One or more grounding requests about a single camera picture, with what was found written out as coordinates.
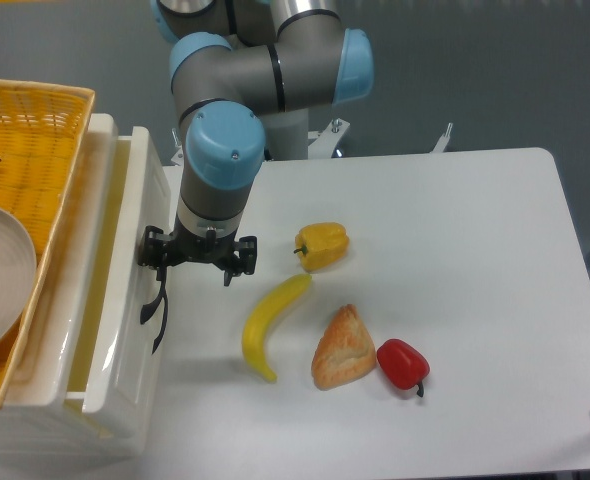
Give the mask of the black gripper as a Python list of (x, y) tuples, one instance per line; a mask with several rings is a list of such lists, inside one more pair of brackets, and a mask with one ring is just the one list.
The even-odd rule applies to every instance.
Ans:
[(235, 241), (236, 231), (224, 237), (217, 234), (200, 236), (175, 221), (172, 234), (161, 228), (147, 225), (136, 249), (136, 262), (140, 267), (154, 270), (156, 279), (166, 278), (169, 266), (182, 263), (212, 264), (224, 272), (224, 286), (234, 278), (253, 275), (258, 257), (256, 236), (245, 236)]

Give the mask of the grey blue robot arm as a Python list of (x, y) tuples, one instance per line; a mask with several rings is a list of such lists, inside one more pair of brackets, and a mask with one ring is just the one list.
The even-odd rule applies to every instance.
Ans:
[(265, 157), (262, 117), (367, 96), (367, 35), (347, 29), (333, 1), (155, 1), (171, 43), (170, 90), (185, 157), (174, 228), (149, 226), (140, 265), (212, 264), (226, 279), (252, 274), (254, 237), (237, 234)]

